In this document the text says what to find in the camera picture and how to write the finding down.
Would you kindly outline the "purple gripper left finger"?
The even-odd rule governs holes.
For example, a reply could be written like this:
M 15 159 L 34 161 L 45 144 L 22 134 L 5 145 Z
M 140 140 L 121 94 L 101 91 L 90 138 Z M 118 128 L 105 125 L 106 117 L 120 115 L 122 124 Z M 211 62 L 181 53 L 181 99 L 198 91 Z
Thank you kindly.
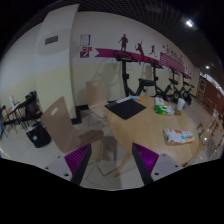
M 67 154 L 64 159 L 72 173 L 71 182 L 79 185 L 82 181 L 86 167 L 92 154 L 90 144 L 78 148 Z

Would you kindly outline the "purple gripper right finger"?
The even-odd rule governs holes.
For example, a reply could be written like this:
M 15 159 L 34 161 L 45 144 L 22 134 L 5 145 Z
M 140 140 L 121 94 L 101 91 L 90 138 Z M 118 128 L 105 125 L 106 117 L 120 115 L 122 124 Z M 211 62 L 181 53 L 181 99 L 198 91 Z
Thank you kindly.
M 159 155 L 137 143 L 132 144 L 132 154 L 143 183 L 145 185 L 152 183 L 153 179 L 151 177 L 151 173 L 159 158 Z

